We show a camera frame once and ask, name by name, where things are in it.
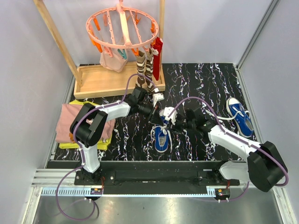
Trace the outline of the blue sneaker with white laces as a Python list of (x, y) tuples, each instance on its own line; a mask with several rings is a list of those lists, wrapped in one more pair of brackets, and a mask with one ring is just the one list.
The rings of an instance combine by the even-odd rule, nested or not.
[(159, 116), (163, 122), (163, 125), (154, 125), (151, 129), (150, 135), (154, 138), (155, 149), (159, 153), (164, 153), (170, 148), (172, 151), (172, 138), (170, 130), (168, 129), (168, 121), (165, 119), (164, 110), (159, 112)]

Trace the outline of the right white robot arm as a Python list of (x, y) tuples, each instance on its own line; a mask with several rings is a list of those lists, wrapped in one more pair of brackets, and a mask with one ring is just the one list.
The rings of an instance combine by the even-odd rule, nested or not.
[(187, 109), (184, 115), (174, 112), (171, 124), (176, 131), (191, 131), (242, 158), (242, 162), (225, 161), (212, 173), (213, 182), (218, 185), (231, 179), (250, 181), (260, 191), (268, 192), (288, 173), (272, 142), (246, 139), (191, 109)]

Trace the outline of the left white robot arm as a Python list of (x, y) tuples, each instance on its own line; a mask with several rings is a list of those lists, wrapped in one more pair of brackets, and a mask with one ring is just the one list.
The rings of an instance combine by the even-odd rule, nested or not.
[(100, 167), (97, 143), (108, 121), (138, 113), (152, 124), (163, 125), (158, 106), (143, 103), (146, 93), (145, 89), (136, 87), (131, 94), (123, 96), (122, 100), (97, 107), (87, 103), (79, 111), (70, 126), (70, 133), (79, 145), (81, 168), (86, 171), (84, 178), (89, 184), (95, 185), (101, 179), (101, 173), (97, 171)]

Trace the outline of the right brown striped sock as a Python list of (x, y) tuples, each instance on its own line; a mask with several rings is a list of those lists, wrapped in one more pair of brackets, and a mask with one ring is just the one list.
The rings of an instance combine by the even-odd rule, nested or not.
[(149, 49), (146, 51), (146, 67), (145, 67), (145, 76), (146, 78), (146, 84), (147, 88), (150, 93), (154, 93), (154, 85), (152, 83), (152, 76), (153, 76), (153, 62), (154, 62), (154, 55), (152, 49)]

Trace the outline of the brown striped sock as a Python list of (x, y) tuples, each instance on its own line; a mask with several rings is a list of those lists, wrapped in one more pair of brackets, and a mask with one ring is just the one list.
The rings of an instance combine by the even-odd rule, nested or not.
[(145, 76), (146, 78), (146, 84), (147, 88), (150, 93), (154, 93), (154, 85), (152, 83), (152, 76), (153, 76), (153, 62), (154, 62), (154, 55), (152, 49), (149, 49), (146, 51), (146, 67), (145, 67)]
[(144, 69), (145, 69), (145, 53), (142, 51), (138, 51), (138, 55), (136, 57), (136, 67), (137, 67), (137, 80), (135, 85), (137, 87), (142, 87), (142, 85), (145, 83), (144, 76)]

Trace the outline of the left brown striped sock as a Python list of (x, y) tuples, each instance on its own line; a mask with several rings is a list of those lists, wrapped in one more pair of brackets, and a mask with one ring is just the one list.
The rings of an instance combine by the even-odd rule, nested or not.
[(136, 57), (136, 67), (137, 67), (137, 80), (135, 85), (137, 87), (142, 87), (142, 85), (145, 83), (144, 76), (144, 69), (145, 69), (145, 53), (142, 51), (138, 51), (138, 55)]

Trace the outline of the pink mesh laundry bag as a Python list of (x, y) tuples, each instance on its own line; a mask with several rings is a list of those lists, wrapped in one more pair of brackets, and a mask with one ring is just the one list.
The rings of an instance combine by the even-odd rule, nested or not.
[(104, 47), (100, 56), (100, 65), (106, 69), (121, 72), (128, 62), (126, 49)]

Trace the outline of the yellow folded t-shirt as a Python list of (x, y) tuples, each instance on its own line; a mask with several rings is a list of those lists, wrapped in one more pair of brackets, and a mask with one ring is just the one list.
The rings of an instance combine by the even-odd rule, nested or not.
[[(97, 106), (96, 103), (88, 101), (90, 104)], [(78, 144), (73, 141), (72, 134), (70, 133), (71, 143), (58, 143), (58, 147), (60, 149), (77, 149)], [(97, 144), (98, 150), (104, 150), (106, 151), (108, 149), (108, 145), (111, 143), (112, 137), (107, 140), (99, 140)]]

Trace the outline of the wooden drying rack stand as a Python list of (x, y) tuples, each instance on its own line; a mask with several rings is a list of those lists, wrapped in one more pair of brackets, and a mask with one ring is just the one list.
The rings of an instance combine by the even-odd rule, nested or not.
[[(119, 96), (133, 91), (136, 78), (130, 75), (137, 70), (135, 62), (128, 62), (121, 72), (106, 69), (100, 64), (76, 66), (44, 2), (36, 0), (34, 4), (75, 77), (73, 95), (76, 99)], [(159, 4), (158, 37), (162, 38), (165, 1), (161, 0)]]

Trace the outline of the red hanging sock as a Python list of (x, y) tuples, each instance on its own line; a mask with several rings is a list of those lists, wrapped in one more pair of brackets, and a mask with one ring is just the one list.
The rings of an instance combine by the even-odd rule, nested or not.
[(157, 37), (152, 44), (152, 50), (154, 55), (154, 64), (153, 64), (153, 76), (158, 81), (160, 76), (160, 58), (161, 51), (163, 47), (163, 41), (161, 38)]

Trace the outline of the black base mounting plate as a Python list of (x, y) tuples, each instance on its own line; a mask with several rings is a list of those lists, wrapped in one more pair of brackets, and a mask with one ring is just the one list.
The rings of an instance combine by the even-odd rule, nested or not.
[(75, 185), (158, 186), (194, 189), (197, 186), (239, 186), (239, 180), (220, 177), (216, 161), (103, 161), (95, 174), (76, 173)]

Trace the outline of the pink folded t-shirt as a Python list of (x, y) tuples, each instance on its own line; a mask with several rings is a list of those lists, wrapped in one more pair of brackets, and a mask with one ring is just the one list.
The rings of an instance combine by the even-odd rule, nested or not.
[[(58, 143), (71, 143), (70, 127), (74, 119), (81, 110), (83, 104), (89, 103), (80, 102), (77, 100), (72, 101), (69, 104), (63, 104), (61, 115), (56, 126), (56, 142)], [(107, 140), (112, 137), (113, 129), (115, 125), (115, 119), (105, 123), (105, 127), (100, 140)]]

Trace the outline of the pink round clip hanger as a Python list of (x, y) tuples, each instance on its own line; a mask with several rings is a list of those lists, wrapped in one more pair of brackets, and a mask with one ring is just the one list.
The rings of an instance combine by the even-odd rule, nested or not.
[[(138, 24), (142, 18), (150, 25), (147, 39), (142, 38)], [(149, 51), (159, 34), (158, 22), (148, 13), (126, 7), (120, 0), (116, 6), (104, 8), (92, 14), (86, 21), (86, 31), (97, 50), (107, 53), (111, 58), (115, 49), (123, 59), (127, 59), (126, 50), (135, 56), (140, 50)]]

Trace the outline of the aluminium slotted rail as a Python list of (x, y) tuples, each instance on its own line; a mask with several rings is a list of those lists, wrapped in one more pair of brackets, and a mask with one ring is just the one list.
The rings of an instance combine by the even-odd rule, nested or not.
[(215, 197), (214, 188), (197, 186), (194, 189), (187, 187), (169, 188), (158, 186), (128, 186), (99, 187), (44, 187), (42, 196), (86, 196), (86, 197)]

